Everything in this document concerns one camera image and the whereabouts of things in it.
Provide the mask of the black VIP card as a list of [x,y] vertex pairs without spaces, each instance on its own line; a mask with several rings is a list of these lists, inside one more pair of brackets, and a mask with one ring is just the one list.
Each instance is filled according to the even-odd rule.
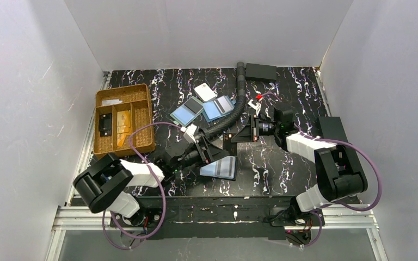
[[233,141],[233,138],[237,138],[233,133],[226,133],[223,135],[223,144],[237,144],[236,140]]

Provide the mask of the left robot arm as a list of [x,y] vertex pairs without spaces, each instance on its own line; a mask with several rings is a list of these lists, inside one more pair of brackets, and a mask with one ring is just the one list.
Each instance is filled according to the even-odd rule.
[[205,136],[196,138],[195,125],[181,127],[184,142],[169,146],[153,163],[133,163],[108,153],[80,173],[73,186],[92,213],[115,212],[131,218],[140,210],[139,202],[126,187],[164,188],[176,173],[190,166],[200,169],[203,177],[234,181],[236,154],[210,143]]

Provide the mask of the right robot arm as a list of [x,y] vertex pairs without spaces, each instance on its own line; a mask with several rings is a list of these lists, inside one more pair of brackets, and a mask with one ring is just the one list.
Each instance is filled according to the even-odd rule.
[[249,141],[273,136],[278,147],[315,165],[317,183],[291,200],[287,209],[290,216],[367,190],[367,178],[356,152],[351,150],[341,119],[320,116],[317,123],[321,136],[310,136],[294,124],[291,110],[275,109],[272,119],[252,115],[245,126]]

